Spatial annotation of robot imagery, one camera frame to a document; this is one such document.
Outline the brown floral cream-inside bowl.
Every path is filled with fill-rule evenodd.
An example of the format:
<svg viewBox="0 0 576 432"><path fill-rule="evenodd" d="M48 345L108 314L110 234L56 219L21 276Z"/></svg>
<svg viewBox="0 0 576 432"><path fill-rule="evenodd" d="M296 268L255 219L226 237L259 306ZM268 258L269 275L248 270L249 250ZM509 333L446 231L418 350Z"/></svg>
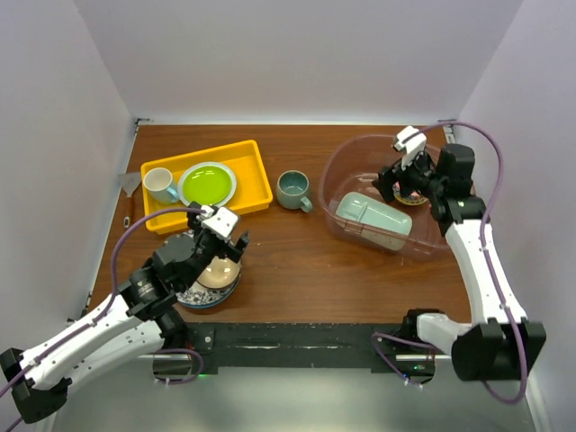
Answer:
<svg viewBox="0 0 576 432"><path fill-rule="evenodd" d="M215 257L196 282L207 289L222 290L234 284L240 272L241 263L235 263L229 258Z"/></svg>

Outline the light-teal divided rectangular dish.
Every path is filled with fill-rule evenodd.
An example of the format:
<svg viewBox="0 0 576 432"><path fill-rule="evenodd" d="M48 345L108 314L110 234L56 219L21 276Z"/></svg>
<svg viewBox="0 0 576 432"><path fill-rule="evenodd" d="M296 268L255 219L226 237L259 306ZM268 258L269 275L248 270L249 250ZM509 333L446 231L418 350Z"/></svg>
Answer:
<svg viewBox="0 0 576 432"><path fill-rule="evenodd" d="M362 238L391 251L401 250L406 243L392 233L407 237L412 229L412 218L407 213L358 192L347 193L342 198L336 215L359 222Z"/></svg>

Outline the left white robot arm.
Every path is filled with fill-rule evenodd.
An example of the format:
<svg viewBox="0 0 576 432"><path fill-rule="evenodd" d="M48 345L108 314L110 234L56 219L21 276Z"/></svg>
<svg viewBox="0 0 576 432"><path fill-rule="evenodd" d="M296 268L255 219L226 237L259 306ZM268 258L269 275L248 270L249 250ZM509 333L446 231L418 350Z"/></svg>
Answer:
<svg viewBox="0 0 576 432"><path fill-rule="evenodd" d="M69 391L88 377L125 359L158 351L176 353L186 342L186 325L174 306L214 258L237 263L248 234L231 239L239 216L226 207L193 202L181 210L190 234L170 237L145 265L120 283L111 274L112 292L96 309L51 339L1 354L18 420L33 424L61 409Z"/></svg>

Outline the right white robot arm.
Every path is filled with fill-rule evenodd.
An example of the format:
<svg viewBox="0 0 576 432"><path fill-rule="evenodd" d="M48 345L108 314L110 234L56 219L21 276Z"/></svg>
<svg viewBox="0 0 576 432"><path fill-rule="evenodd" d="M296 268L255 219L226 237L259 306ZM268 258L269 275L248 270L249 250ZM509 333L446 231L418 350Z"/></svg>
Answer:
<svg viewBox="0 0 576 432"><path fill-rule="evenodd" d="M504 275L486 205L473 193L473 150L448 144L433 159L422 145L393 147L400 159L383 167L373 186L386 202L395 189L428 199L460 269L472 316L463 324L440 310L409 310L400 331L403 347L419 354L432 346L450 355L463 382L524 381L546 341L545 328L527 318Z"/></svg>

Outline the red patterned black-rimmed bowl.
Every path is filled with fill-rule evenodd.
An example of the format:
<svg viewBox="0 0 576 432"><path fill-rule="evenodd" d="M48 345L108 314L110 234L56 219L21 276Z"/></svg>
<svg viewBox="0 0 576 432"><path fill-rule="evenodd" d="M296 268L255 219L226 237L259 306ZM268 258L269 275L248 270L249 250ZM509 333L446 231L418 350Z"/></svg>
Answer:
<svg viewBox="0 0 576 432"><path fill-rule="evenodd" d="M400 183L397 182L392 187L393 195L396 201L406 206L420 206L428 203L428 198L419 194L418 192L412 192L409 195L403 196L401 194Z"/></svg>

